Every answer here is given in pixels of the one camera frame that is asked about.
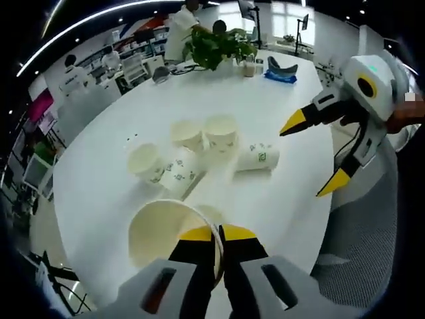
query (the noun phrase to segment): green leaves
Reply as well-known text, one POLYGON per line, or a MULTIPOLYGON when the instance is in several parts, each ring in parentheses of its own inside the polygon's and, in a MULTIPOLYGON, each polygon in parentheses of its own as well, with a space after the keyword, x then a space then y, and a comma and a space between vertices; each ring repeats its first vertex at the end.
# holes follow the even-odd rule
POLYGON ((191 53, 200 66, 216 70, 223 58, 235 58, 237 63, 246 57, 257 55, 257 49, 246 40, 246 31, 233 29, 225 34, 213 34, 202 29, 192 31, 192 39, 186 42, 183 57, 191 53))

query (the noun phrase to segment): ceiling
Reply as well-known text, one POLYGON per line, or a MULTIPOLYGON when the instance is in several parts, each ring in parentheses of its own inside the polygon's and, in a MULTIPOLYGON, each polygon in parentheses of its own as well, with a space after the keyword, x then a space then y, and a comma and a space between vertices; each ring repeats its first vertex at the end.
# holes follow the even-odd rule
MULTIPOLYGON (((225 2, 225 0, 214 0, 215 2, 225 2)), ((403 3, 409 3, 413 0, 404 0, 403 3)), ((43 27, 48 20, 50 12, 54 9, 59 0, 14 0, 8 1, 8 14, 5 17, 3 27, 3 43, 7 43, 5 58, 7 63, 3 72, 6 72, 6 92, 5 101, 2 102, 0 118, 7 118, 6 127, 10 126, 11 121, 16 122, 19 114, 25 111, 28 85, 36 77, 35 71, 43 71, 48 68, 52 61, 56 61, 66 52, 73 49, 80 43, 102 31, 117 27, 122 23, 130 23, 140 19, 148 18, 154 11, 159 14, 173 13, 179 10, 181 3, 150 3, 143 6, 135 6, 120 11, 114 11, 103 15, 93 21, 70 31, 61 37, 49 48, 43 51, 40 56, 26 69, 22 76, 16 77, 16 73, 21 68, 19 63, 25 63, 30 56, 46 43, 53 36, 73 25, 75 22, 90 16, 93 13, 107 9, 127 2, 129 0, 62 0, 61 7, 56 11, 45 35, 41 38, 43 27), (11 108, 20 110, 14 112, 13 116, 3 115, 11 108)), ((287 2, 301 3, 301 0, 289 0, 287 2)), ((387 0, 306 0, 310 7, 317 11, 331 15, 342 21, 349 16, 349 22, 355 25, 367 24, 385 38, 396 38, 397 31, 403 24, 398 23, 400 12, 411 14, 407 5, 394 8, 389 3, 394 1, 387 0)), ((398 50, 396 43, 393 50, 398 50)))

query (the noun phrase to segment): upright paper cup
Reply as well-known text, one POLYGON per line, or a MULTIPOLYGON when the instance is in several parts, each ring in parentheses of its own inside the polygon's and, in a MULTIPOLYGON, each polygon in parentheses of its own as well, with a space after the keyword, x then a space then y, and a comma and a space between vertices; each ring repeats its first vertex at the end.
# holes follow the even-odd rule
POLYGON ((127 169, 140 179, 156 184, 164 173, 164 161, 155 144, 142 144, 130 153, 127 169))
POLYGON ((204 126, 211 150, 229 152, 236 145, 238 126, 231 115, 214 115, 207 118, 204 126))
POLYGON ((187 148, 179 148, 166 163, 159 183, 175 198, 181 199, 200 173, 198 156, 187 148))
POLYGON ((236 171, 274 169, 279 162, 279 156, 279 150, 272 144, 249 144, 240 149, 236 171))
POLYGON ((208 225, 216 241, 214 273, 217 284, 222 276, 223 245, 218 227, 209 221, 207 214, 208 211, 204 214, 199 208, 172 199, 143 206, 129 226, 128 250, 133 265, 143 268, 155 259, 168 259, 183 233, 208 225))
POLYGON ((203 150, 201 126, 192 121, 183 120, 173 123, 170 134, 171 141, 177 147, 184 146, 194 152, 203 150))

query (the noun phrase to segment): gray mesh chair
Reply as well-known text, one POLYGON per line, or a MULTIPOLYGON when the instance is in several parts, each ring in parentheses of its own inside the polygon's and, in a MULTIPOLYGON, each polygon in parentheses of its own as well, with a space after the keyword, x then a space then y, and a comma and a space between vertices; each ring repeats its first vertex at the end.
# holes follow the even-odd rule
POLYGON ((396 156, 385 139, 375 158, 333 194, 325 238, 311 272, 321 294, 337 304, 370 306, 386 290, 396 229, 396 156))

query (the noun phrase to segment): desk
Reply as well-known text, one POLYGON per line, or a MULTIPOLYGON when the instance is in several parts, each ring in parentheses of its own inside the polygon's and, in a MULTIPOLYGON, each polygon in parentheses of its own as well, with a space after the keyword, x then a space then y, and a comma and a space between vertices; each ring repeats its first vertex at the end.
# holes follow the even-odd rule
MULTIPOLYGON (((128 257, 128 227, 143 204, 157 196, 127 172, 127 139, 137 134, 141 142, 168 140, 170 124, 183 118, 234 114, 244 139, 279 145, 281 158, 270 182, 254 191, 249 185, 235 189, 225 217, 250 227, 270 254, 312 270, 331 206, 331 196, 315 197, 333 173, 331 130, 320 125, 278 136, 294 111, 322 88, 312 62, 258 53, 264 61, 269 55, 282 67, 298 63, 294 85, 263 76, 217 78, 210 71, 172 76, 159 85, 148 80, 104 110, 60 158, 54 171, 60 235, 71 267, 98 306, 115 300, 118 287, 137 273, 128 257)), ((228 318, 217 313, 228 315, 230 307, 220 289, 213 292, 208 318, 228 318)))

